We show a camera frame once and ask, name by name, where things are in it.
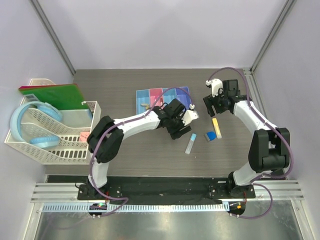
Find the blue capped clear tube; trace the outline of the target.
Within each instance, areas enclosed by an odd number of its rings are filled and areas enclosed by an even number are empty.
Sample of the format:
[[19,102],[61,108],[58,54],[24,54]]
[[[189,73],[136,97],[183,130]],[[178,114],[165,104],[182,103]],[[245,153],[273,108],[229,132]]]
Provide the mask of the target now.
[[185,150],[185,154],[189,155],[191,153],[192,147],[194,145],[194,142],[196,140],[197,134],[196,133],[192,133],[189,139],[189,142],[187,144],[186,150]]

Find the yellow capped white highlighter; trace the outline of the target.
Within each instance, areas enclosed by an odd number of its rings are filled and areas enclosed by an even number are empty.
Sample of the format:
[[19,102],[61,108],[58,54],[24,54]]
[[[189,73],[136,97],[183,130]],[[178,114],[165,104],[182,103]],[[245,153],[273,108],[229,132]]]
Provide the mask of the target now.
[[216,118],[212,118],[212,124],[213,124],[213,128],[216,134],[216,138],[217,139],[221,139],[222,138],[222,134],[221,134],[221,130],[218,124],[218,120]]

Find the four-colour compartment organizer box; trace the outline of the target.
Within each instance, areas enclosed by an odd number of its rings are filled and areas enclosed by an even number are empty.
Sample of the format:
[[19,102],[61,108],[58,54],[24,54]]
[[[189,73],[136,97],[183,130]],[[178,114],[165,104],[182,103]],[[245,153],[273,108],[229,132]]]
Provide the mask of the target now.
[[161,97],[156,103],[156,106],[169,104],[173,99],[177,99],[188,109],[190,104],[192,103],[189,94],[190,92],[187,86],[173,88],[168,91],[167,88],[150,88],[137,90],[135,93],[136,114],[138,115],[147,111],[159,96]]

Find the blue grey pencil sharpener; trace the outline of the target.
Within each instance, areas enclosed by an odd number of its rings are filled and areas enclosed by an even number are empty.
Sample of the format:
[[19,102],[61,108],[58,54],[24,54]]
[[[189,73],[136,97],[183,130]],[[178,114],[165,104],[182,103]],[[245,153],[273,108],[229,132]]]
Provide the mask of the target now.
[[208,142],[211,142],[217,138],[217,135],[214,131],[209,131],[204,134],[204,137]]

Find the white pink-tipped marker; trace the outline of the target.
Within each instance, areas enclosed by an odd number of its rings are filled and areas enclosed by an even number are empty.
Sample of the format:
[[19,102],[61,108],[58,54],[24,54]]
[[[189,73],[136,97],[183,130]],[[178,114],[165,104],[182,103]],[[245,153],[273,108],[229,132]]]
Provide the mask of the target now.
[[163,104],[163,98],[159,95],[151,95],[150,96],[150,105],[153,106],[161,106]]

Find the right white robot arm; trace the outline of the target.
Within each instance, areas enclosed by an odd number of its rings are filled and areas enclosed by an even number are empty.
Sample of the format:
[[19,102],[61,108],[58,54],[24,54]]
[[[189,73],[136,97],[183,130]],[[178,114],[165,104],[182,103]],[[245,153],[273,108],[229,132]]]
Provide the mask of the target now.
[[251,98],[241,94],[236,79],[214,78],[205,84],[211,89],[211,94],[203,98],[208,114],[214,117],[230,111],[252,134],[248,162],[228,175],[226,193],[232,198],[242,198],[252,190],[252,183],[262,177],[284,178],[282,171],[291,171],[293,167],[289,130],[264,117]]

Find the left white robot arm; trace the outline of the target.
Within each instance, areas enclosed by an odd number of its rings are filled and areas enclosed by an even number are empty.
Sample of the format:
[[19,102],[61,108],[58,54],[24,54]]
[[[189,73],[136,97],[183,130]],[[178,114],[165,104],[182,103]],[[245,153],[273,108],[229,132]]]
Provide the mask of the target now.
[[107,192],[107,172],[121,147],[123,140],[149,130],[166,128],[173,140],[191,130],[190,124],[199,115],[195,105],[186,108],[178,99],[165,106],[151,106],[141,114],[121,119],[104,116],[87,138],[91,153],[86,196],[89,199],[102,199]]

